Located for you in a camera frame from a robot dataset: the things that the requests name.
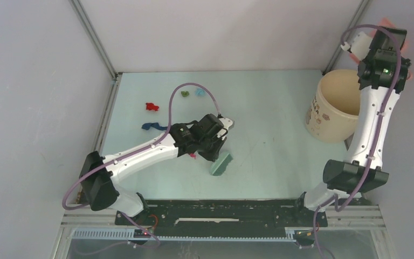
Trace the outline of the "green plastic brush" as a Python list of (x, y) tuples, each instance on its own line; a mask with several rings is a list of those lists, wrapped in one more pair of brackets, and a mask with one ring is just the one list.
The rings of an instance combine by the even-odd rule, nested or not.
[(221, 176), (225, 173), (227, 166), (233, 160), (230, 152), (223, 152), (210, 167), (210, 175)]

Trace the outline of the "pink plastic dustpan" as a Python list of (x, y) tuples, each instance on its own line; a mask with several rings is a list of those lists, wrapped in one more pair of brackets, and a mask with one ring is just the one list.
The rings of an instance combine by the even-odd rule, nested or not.
[(403, 57), (407, 31), (398, 29), (388, 21), (380, 25), (360, 25), (371, 28), (372, 33), (359, 32), (344, 49), (358, 64), (359, 83), (366, 86), (390, 87), (397, 77), (396, 88), (405, 84), (412, 74), (411, 60)]

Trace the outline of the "long dark blue paper scrap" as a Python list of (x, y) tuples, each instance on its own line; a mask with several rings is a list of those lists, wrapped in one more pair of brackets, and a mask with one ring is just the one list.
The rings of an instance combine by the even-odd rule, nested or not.
[(141, 128), (143, 130), (146, 130), (146, 131), (150, 130), (151, 128), (154, 128), (154, 129), (159, 130), (159, 131), (166, 131), (168, 127), (167, 126), (161, 126), (158, 122), (147, 122), (147, 123), (144, 123), (141, 126)]

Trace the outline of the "red paper scrap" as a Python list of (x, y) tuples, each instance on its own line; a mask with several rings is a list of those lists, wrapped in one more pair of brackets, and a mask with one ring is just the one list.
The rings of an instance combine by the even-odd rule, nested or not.
[(146, 110), (147, 111), (154, 111), (157, 112), (160, 109), (158, 105), (155, 105), (154, 103), (146, 103)]

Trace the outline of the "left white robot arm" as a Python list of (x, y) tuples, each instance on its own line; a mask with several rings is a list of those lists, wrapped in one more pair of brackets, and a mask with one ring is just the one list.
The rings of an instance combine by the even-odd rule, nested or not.
[(79, 176), (88, 206), (92, 211), (115, 209), (135, 224), (144, 224), (149, 217), (147, 203), (140, 193), (125, 189), (124, 180), (156, 163), (195, 153), (212, 162), (211, 175), (220, 176), (232, 161), (220, 150), (233, 127), (232, 119), (207, 114), (200, 121), (173, 124), (157, 138), (126, 151), (88, 154)]

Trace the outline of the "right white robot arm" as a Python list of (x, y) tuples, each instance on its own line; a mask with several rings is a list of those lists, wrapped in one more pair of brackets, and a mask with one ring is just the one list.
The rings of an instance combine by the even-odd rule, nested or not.
[[(343, 161), (328, 160), (323, 180), (305, 192), (303, 205), (292, 210), (293, 221), (307, 225), (313, 211), (323, 212), (330, 204), (341, 211), (358, 193), (385, 185), (389, 173), (382, 170), (383, 145), (389, 120), (409, 77), (411, 61), (402, 56), (406, 29), (368, 25), (373, 37), (359, 33), (351, 44), (341, 48), (357, 57), (360, 109), (353, 139)], [(344, 203), (338, 205), (339, 199)]]

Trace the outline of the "beige paper bucket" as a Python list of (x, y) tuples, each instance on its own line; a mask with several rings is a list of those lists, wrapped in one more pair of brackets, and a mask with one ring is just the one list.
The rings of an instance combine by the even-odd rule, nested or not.
[(319, 81), (305, 116), (307, 131), (325, 143), (338, 143), (355, 132), (360, 111), (360, 85), (355, 70), (339, 69)]

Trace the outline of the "right aluminium frame post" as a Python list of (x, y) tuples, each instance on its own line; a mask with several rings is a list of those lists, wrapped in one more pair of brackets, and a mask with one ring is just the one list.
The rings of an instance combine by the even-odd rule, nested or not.
[(368, 11), (368, 9), (369, 9), (372, 2), (373, 2), (372, 0), (361, 0), (360, 1), (360, 3), (358, 4), (355, 12), (353, 13), (353, 16), (351, 17), (351, 19), (350, 19), (350, 21), (349, 21), (349, 23), (346, 27), (346, 30), (344, 31), (344, 33), (346, 33), (346, 34), (343, 36), (343, 33), (341, 33), (339, 46), (336, 48), (336, 50), (332, 54), (328, 64), (326, 65), (326, 67), (322, 71), (323, 75), (325, 75), (326, 73), (332, 71), (335, 68), (335, 66), (337, 65), (339, 59), (341, 58), (342, 54), (344, 53), (344, 51), (340, 47), (341, 44), (343, 44), (345, 42), (345, 39), (349, 39), (351, 37), (351, 31), (348, 31), (348, 29), (351, 29), (352, 27), (355, 27), (355, 26), (360, 24), (360, 21), (364, 17), (365, 13)]

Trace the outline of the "aluminium frame post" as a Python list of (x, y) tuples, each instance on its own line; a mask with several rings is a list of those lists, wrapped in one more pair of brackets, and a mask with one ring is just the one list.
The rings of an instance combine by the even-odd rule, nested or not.
[(361, 0), (360, 1), (360, 3), (358, 4), (355, 12), (353, 13), (353, 16), (351, 17), (351, 19), (350, 19), (350, 21), (349, 21), (349, 23), (346, 27), (346, 30), (344, 31), (344, 33), (346, 33), (346, 34), (343, 36), (343, 33), (341, 33), (339, 46), (336, 48), (336, 50), (332, 54), (328, 64), (326, 65), (326, 67), (322, 71), (323, 75), (325, 75), (326, 73), (332, 71), (335, 68), (335, 66), (337, 65), (339, 59), (341, 58), (342, 54), (344, 53), (344, 51), (340, 47), (341, 44), (343, 44), (345, 42), (345, 39), (349, 39), (351, 37), (351, 31), (348, 31), (348, 29), (351, 29), (352, 27), (355, 27), (355, 26), (360, 24), (360, 21), (364, 17), (365, 13), (368, 11), (368, 9), (369, 9), (372, 2), (373, 2), (372, 0)]
[(90, 39), (92, 45), (94, 46), (96, 52), (101, 58), (103, 64), (105, 65), (108, 73), (111, 75), (113, 80), (118, 76), (118, 73), (106, 52), (104, 45), (102, 44), (99, 35), (97, 34), (91, 19), (89, 18), (82, 2), (80, 0), (69, 0), (73, 11), (78, 16), (82, 27), (84, 28), (88, 38)]

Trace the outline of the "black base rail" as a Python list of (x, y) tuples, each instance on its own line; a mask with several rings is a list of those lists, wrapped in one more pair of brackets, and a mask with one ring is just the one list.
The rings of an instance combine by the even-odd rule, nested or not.
[(273, 200), (147, 200), (135, 217), (141, 226), (155, 226), (168, 238), (289, 238), (290, 229), (327, 227), (325, 213), (314, 213), (298, 199)]

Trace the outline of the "left aluminium frame post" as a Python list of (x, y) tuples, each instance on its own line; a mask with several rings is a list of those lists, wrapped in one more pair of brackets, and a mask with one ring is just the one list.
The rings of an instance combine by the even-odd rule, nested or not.
[(104, 45), (102, 44), (99, 35), (97, 34), (91, 19), (89, 18), (82, 2), (80, 0), (69, 0), (73, 11), (78, 16), (82, 27), (84, 28), (88, 38), (90, 39), (92, 45), (94, 46), (96, 52), (101, 58), (103, 64), (105, 65), (108, 73), (111, 75), (113, 80), (118, 76), (118, 73), (106, 52)]

